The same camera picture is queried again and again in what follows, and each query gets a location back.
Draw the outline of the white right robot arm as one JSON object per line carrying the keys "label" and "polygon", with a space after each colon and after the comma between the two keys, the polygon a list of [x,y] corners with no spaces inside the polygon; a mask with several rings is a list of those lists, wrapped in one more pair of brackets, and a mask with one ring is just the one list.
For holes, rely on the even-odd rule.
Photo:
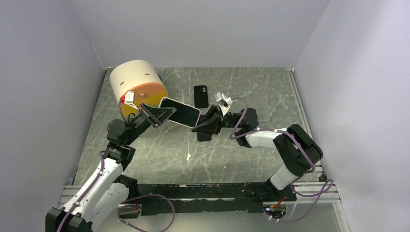
{"label": "white right robot arm", "polygon": [[200,135],[200,142],[204,142],[223,128],[232,128],[230,139],[242,147],[272,148],[279,153],[283,165],[266,182],[266,195],[273,201],[280,199],[291,183],[314,172],[315,164],[323,158],[321,148],[300,125],[292,124],[283,129],[259,128],[253,108],[223,114],[221,107],[212,105],[192,131]]}

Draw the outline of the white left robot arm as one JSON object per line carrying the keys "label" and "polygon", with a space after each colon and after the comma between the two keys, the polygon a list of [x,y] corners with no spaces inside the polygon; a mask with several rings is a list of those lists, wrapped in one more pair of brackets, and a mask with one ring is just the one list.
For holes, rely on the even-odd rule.
{"label": "white left robot arm", "polygon": [[138,198],[138,181],[123,175],[133,159],[131,147],[150,127],[159,127],[172,116],[174,107],[156,108],[145,103],[137,107],[138,115],[114,119],[107,126],[106,149],[99,154],[94,173],[61,208],[51,208],[45,217],[47,232],[95,232],[122,202]]}

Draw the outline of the black phone case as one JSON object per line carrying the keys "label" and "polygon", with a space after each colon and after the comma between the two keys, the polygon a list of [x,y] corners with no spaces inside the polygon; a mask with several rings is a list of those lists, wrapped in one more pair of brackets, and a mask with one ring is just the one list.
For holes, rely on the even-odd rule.
{"label": "black phone case", "polygon": [[193,88],[194,106],[199,109],[206,109],[209,107],[207,86],[197,85]]}

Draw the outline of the white cylindrical drawer box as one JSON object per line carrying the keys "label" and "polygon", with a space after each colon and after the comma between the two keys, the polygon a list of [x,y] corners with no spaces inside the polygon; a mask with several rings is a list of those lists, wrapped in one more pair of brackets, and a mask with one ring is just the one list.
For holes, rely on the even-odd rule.
{"label": "white cylindrical drawer box", "polygon": [[131,60],[115,67],[109,76],[120,115],[123,119],[138,111],[125,103],[128,91],[134,92],[133,104],[157,107],[168,91],[152,65],[145,60]]}

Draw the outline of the black phone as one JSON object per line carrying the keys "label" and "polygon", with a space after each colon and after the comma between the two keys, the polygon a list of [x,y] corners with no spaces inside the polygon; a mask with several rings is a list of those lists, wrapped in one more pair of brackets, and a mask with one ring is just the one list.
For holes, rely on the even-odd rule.
{"label": "black phone", "polygon": [[204,133],[197,133],[197,141],[198,142],[208,142],[212,140],[212,135],[204,134]]}

